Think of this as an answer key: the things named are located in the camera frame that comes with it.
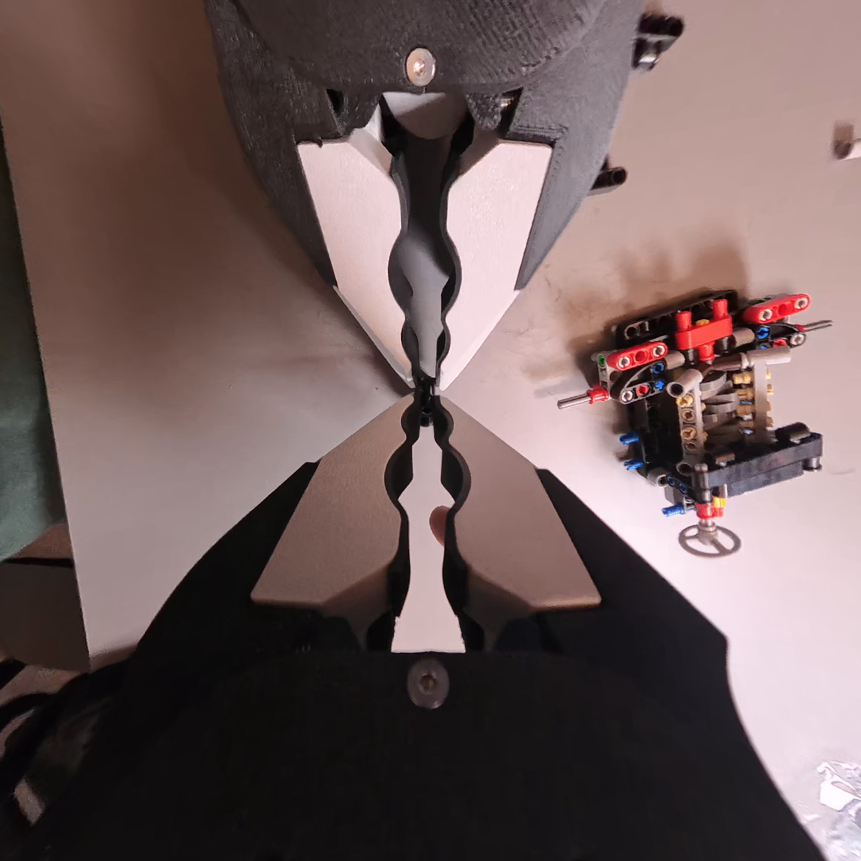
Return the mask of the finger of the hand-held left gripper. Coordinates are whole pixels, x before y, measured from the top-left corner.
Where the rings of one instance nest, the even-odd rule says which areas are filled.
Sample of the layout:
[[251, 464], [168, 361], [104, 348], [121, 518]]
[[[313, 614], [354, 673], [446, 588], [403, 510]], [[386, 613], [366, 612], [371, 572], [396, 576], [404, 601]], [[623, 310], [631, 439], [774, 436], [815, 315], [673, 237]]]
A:
[[382, 108], [345, 138], [299, 143], [298, 155], [335, 290], [394, 371], [413, 386], [402, 343], [405, 314], [389, 279], [402, 215], [393, 155], [383, 144]]
[[517, 297], [552, 149], [477, 131], [465, 109], [431, 117], [429, 375], [442, 392]]

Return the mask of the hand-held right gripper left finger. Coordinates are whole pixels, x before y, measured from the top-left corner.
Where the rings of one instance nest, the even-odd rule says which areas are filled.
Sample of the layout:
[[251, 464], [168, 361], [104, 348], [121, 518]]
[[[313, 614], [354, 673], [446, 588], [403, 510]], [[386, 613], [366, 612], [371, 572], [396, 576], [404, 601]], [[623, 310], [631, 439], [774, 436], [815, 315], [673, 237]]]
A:
[[407, 516], [421, 403], [408, 395], [318, 462], [252, 590], [255, 604], [344, 619], [387, 650], [410, 584]]

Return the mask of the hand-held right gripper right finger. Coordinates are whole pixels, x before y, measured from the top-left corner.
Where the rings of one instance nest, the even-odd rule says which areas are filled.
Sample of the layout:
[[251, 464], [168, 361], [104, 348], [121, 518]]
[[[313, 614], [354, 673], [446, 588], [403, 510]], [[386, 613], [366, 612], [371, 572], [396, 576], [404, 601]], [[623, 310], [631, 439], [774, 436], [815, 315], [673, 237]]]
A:
[[511, 626], [593, 609], [600, 593], [535, 466], [438, 396], [434, 437], [452, 505], [444, 523], [444, 588], [467, 650], [491, 651]]

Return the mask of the partly built lego car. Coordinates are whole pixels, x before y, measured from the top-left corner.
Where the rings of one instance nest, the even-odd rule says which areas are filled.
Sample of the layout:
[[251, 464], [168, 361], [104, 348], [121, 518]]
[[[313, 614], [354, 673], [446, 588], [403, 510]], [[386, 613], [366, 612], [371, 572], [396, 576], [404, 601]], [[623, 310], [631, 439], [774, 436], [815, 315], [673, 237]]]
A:
[[723, 289], [631, 317], [592, 355], [593, 385], [557, 402], [624, 410], [623, 466], [665, 490], [665, 517], [696, 517], [678, 536], [690, 555], [739, 552], [722, 525], [730, 499], [822, 469], [822, 435], [804, 423], [777, 427], [771, 407], [772, 368], [833, 325], [796, 321], [810, 307], [808, 292], [749, 299]]

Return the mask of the clear plastic bag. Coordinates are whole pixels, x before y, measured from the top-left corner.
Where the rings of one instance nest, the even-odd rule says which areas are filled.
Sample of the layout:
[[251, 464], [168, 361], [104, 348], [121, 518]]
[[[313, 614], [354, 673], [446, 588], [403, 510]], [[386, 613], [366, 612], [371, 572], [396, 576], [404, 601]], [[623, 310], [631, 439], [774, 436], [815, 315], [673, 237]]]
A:
[[816, 767], [820, 779], [824, 851], [828, 859], [860, 859], [860, 766], [823, 761]]

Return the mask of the black square lego frame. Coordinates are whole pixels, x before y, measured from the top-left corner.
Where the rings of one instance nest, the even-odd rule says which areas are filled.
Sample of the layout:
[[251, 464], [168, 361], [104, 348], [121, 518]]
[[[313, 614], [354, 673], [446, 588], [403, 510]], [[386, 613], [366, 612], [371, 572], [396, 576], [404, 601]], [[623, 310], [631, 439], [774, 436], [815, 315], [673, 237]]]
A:
[[684, 19], [678, 16], [652, 12], [640, 16], [632, 51], [632, 70], [652, 70], [682, 36], [683, 30]]

